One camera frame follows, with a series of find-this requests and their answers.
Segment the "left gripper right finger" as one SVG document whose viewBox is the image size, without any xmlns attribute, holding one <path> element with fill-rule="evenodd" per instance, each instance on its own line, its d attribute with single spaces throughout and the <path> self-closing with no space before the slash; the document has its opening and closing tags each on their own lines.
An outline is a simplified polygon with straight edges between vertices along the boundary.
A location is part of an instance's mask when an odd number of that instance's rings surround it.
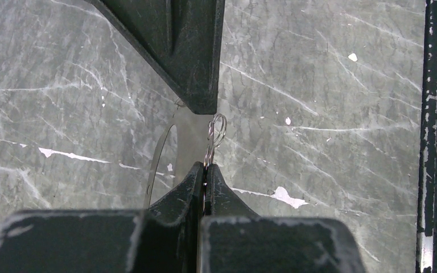
<svg viewBox="0 0 437 273">
<path fill-rule="evenodd" d="M 201 272 L 365 272 L 358 245 L 341 221 L 260 216 L 207 171 L 200 226 Z"/>
</svg>

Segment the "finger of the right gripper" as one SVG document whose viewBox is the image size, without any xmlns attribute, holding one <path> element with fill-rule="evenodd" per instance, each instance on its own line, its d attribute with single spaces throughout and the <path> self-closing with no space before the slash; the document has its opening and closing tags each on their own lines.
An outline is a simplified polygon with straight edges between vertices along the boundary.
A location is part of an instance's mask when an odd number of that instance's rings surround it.
<svg viewBox="0 0 437 273">
<path fill-rule="evenodd" d="M 217 112 L 224 1 L 96 0 L 193 113 Z"/>
</svg>

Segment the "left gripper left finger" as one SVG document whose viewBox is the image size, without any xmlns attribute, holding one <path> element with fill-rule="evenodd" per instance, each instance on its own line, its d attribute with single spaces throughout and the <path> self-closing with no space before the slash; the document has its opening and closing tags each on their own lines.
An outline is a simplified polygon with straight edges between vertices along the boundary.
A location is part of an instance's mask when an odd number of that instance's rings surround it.
<svg viewBox="0 0 437 273">
<path fill-rule="evenodd" d="M 204 167 L 147 209 L 21 210 L 0 226 L 0 272 L 195 272 Z"/>
</svg>

